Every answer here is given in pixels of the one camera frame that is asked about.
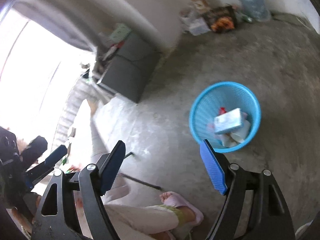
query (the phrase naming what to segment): human foot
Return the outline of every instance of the human foot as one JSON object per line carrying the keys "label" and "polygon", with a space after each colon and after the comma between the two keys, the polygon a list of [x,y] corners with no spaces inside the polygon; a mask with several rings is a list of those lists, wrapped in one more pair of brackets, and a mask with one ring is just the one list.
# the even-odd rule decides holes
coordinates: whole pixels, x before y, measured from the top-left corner
{"label": "human foot", "polygon": [[203,214],[196,207],[191,205],[182,196],[175,192],[165,192],[160,195],[161,202],[168,206],[179,209],[186,220],[186,223],[199,225],[203,220]]}

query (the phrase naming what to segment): blue plastic basket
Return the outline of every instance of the blue plastic basket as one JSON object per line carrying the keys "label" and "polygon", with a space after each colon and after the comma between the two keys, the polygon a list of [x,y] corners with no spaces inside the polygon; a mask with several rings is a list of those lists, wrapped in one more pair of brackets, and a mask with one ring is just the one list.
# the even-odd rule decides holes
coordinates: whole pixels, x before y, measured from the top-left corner
{"label": "blue plastic basket", "polygon": [[[208,125],[213,123],[220,107],[226,111],[240,108],[248,114],[251,123],[249,135],[243,143],[226,148],[214,137],[213,129]],[[205,89],[193,103],[189,116],[189,126],[193,138],[200,144],[207,139],[218,153],[228,153],[241,149],[256,135],[261,121],[261,109],[256,96],[250,89],[235,82],[220,82]]]}

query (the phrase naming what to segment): human hand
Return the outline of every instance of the human hand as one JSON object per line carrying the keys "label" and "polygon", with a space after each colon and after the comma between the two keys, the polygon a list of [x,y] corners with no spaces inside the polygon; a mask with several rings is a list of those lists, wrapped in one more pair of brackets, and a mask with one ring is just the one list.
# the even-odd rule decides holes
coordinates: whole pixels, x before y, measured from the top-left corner
{"label": "human hand", "polygon": [[[38,197],[36,198],[36,207],[37,208],[39,206],[40,200],[41,200],[41,196],[38,195]],[[22,225],[26,231],[31,233],[32,227],[31,227],[30,223],[28,222],[28,220],[16,208],[12,208],[11,212],[12,212],[12,216],[20,223],[20,225]]]}

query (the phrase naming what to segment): basket rim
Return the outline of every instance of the basket rim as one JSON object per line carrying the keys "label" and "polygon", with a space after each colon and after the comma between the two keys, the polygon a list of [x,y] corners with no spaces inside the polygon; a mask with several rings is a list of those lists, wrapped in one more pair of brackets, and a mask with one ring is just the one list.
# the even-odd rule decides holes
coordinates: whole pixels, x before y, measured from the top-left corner
{"label": "basket rim", "polygon": [[196,108],[200,102],[200,100],[211,90],[217,88],[217,87],[221,87],[221,86],[233,86],[233,87],[238,87],[240,89],[245,90],[253,99],[255,107],[257,109],[256,111],[256,116],[255,116],[255,122],[252,126],[251,132],[248,135],[248,137],[244,140],[243,143],[239,143],[238,145],[231,147],[231,148],[214,148],[215,152],[217,153],[229,153],[229,152],[234,152],[237,151],[239,149],[241,149],[242,147],[246,146],[252,139],[253,137],[256,135],[259,126],[260,126],[260,122],[261,122],[261,108],[260,108],[260,104],[258,99],[256,98],[255,94],[246,86],[236,83],[236,82],[232,82],[232,81],[223,81],[223,82],[218,82],[215,83],[209,87],[207,87],[205,90],[203,90],[201,92],[201,94],[196,98],[196,100],[194,101],[194,103],[192,104],[191,110],[190,110],[190,115],[189,115],[189,128],[191,131],[191,134],[193,136],[193,138],[197,141],[197,143],[201,143],[202,140],[199,138],[199,136],[196,134],[195,131],[195,127],[194,127],[194,117],[195,117],[195,113],[196,113]]}

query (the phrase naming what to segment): white paper cup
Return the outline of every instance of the white paper cup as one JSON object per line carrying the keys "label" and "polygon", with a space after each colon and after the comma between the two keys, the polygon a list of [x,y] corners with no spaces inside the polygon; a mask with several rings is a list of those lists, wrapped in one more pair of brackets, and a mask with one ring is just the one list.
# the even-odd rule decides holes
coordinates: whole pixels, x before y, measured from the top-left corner
{"label": "white paper cup", "polygon": [[251,124],[248,120],[244,120],[243,127],[233,131],[230,133],[230,136],[233,140],[235,140],[238,143],[243,143],[244,140],[247,138],[249,130],[250,130]]}

